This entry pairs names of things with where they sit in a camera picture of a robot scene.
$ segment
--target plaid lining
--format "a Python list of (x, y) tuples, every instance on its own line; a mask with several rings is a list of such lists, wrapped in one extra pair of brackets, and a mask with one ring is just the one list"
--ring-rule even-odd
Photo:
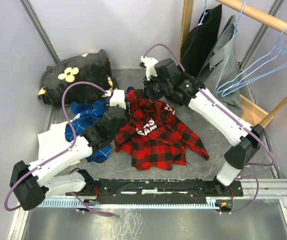
[(175, 116), (171, 106), (160, 100), (151, 103), (142, 95), (142, 89), (131, 90), (127, 95), (131, 122), (120, 130), (116, 152), (132, 154), (132, 166), (137, 170), (186, 166), (186, 148), (208, 160), (201, 139)]

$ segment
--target black garment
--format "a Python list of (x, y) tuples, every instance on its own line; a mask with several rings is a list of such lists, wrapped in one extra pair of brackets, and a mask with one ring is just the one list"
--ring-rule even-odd
[[(55, 107), (61, 106), (63, 93), (66, 88), (76, 82), (94, 83), (104, 90), (118, 88), (117, 80), (112, 78), (109, 58), (101, 49), (98, 53), (88, 53), (62, 60), (55, 66), (48, 66), (41, 77), (43, 88), (39, 97), (45, 104)], [(100, 99), (104, 93), (90, 85), (77, 85), (71, 88), (65, 98), (65, 104), (73, 102), (93, 103)]]
[(208, 14), (204, 16), (202, 21), (203, 24), (191, 30), (180, 50), (183, 67), (187, 73), (194, 77), (198, 76), (208, 54), (217, 41), (222, 19), (222, 5), (220, 4), (213, 9), (209, 9), (207, 12)]

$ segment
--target wooden rod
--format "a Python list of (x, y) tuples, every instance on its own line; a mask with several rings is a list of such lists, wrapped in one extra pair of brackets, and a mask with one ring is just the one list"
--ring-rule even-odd
[(272, 111), (269, 113), (260, 123), (261, 126), (264, 128), (267, 127), (267, 125), (270, 123), (270, 121), (273, 119), (276, 113), (279, 112), (280, 109), (282, 109), (287, 103), (287, 96), (279, 103)]
[[(228, 6), (229, 8), (232, 8), (238, 12), (241, 12), (244, 2), (239, 0), (216, 0), (217, 2), (224, 4)], [(261, 11), (257, 8), (254, 8), (253, 6), (245, 5), (243, 12), (244, 15), (272, 28), (279, 32), (282, 32), (287, 28), (287, 22), (275, 17), (271, 16), (270, 14)]]
[(189, 34), (190, 23), (192, 21), (192, 15), (193, 15), (193, 7), (194, 7), (194, 0), (184, 0), (182, 10), (180, 48), (184, 44), (184, 41), (186, 40)]

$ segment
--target white wall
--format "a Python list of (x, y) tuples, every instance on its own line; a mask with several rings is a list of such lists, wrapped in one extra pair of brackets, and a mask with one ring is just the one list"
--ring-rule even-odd
[[(287, 22), (287, 1), (284, 1), (277, 17)], [(276, 44), (278, 36), (279, 32), (269, 29), (251, 62), (269, 53)], [(282, 57), (275, 59), (258, 70), (256, 74), (254, 74), (254, 77), (267, 73), (286, 62), (287, 54), (284, 54)], [(258, 100), (258, 105), (270, 112), (287, 96), (287, 68), (259, 79), (251, 84), (251, 87)], [(283, 177), (287, 178), (287, 105), (275, 116), (267, 130), (281, 173)]]
[[(178, 56), (183, 0), (30, 0), (61, 59), (105, 49), (113, 66), (139, 67), (140, 56), (155, 43), (168, 45)], [(274, 0), (248, 0), (247, 4), (268, 12)], [(208, 0), (207, 7), (219, 3)], [(205, 5), (195, 0), (191, 27), (198, 24)], [(238, 12), (223, 7), (222, 25)], [(241, 61), (260, 27), (242, 16), (236, 42)], [(159, 47), (157, 59), (170, 57)]]
[[(4, 209), (13, 166), (36, 159), (37, 134), (46, 128), (50, 107), (37, 94), (53, 64), (19, 1), (0, 1), (0, 240), (7, 239), (14, 215)], [(9, 205), (16, 204), (11, 198)]]

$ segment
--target gray garment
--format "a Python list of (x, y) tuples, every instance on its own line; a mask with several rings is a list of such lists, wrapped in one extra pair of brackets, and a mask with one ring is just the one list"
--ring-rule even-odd
[[(234, 35), (235, 26), (236, 18), (233, 15), (226, 23), (197, 79), (203, 82), (206, 88), (209, 89), (222, 104), (227, 106), (230, 111), (241, 117), (243, 114), (243, 107), (239, 90), (236, 90), (227, 96), (222, 96), (221, 93), (217, 93), (218, 87), (233, 80), (240, 73), (235, 54), (237, 35)], [(240, 79), (241, 76), (232, 83), (225, 85), (222, 89), (226, 89), (232, 84), (237, 83)]]

